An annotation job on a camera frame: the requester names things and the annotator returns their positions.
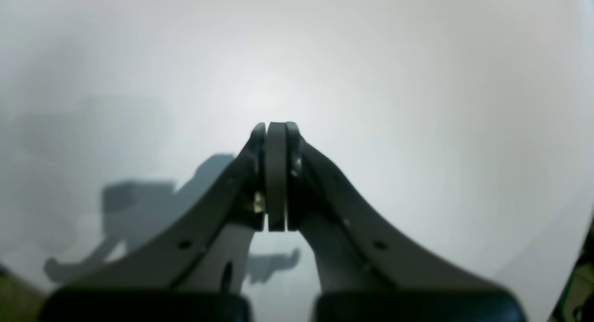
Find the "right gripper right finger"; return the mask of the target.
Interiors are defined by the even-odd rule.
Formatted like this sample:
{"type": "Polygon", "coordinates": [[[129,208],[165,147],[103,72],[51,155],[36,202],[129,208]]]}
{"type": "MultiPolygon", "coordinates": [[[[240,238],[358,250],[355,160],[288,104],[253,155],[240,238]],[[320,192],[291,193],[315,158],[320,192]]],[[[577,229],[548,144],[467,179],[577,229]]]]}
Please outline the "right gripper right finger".
{"type": "Polygon", "coordinates": [[[463,270],[401,233],[340,169],[287,122],[288,229],[316,257],[316,322],[524,322],[502,286],[463,270]]]}

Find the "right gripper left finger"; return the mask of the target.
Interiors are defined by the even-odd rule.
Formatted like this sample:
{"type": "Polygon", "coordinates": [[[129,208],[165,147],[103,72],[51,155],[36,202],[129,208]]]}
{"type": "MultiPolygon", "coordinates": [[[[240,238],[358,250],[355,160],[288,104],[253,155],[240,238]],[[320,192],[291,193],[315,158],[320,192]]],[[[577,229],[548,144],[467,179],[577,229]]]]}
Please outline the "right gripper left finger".
{"type": "Polygon", "coordinates": [[[47,300],[41,322],[250,322],[240,296],[254,233],[284,231],[285,123],[259,123],[189,212],[129,256],[47,300]]]}

